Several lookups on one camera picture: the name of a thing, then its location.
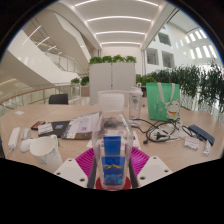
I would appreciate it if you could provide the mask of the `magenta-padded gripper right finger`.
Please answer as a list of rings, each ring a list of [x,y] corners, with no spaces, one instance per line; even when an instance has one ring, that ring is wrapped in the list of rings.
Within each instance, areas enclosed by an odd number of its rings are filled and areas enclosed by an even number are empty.
[[[148,156],[137,148],[132,149],[129,172],[133,188],[143,187],[172,173],[158,156]]]

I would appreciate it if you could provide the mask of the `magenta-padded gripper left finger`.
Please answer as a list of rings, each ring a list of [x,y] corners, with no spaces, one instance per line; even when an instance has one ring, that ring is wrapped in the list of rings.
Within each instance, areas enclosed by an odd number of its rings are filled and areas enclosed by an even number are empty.
[[[66,159],[54,174],[81,187],[93,189],[96,178],[93,149],[86,150],[76,159]]]

